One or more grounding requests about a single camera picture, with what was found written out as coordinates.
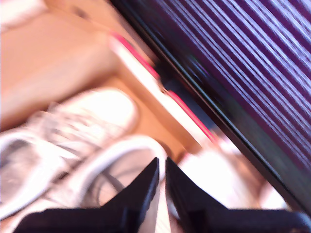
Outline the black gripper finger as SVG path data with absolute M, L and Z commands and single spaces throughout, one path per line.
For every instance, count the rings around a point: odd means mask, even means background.
M 171 159 L 166 159 L 167 189 L 177 213 L 184 221 L 203 221 L 228 209 L 197 186 Z
M 159 159 L 147 167 L 120 193 L 102 207 L 104 218 L 144 218 L 156 192 Z

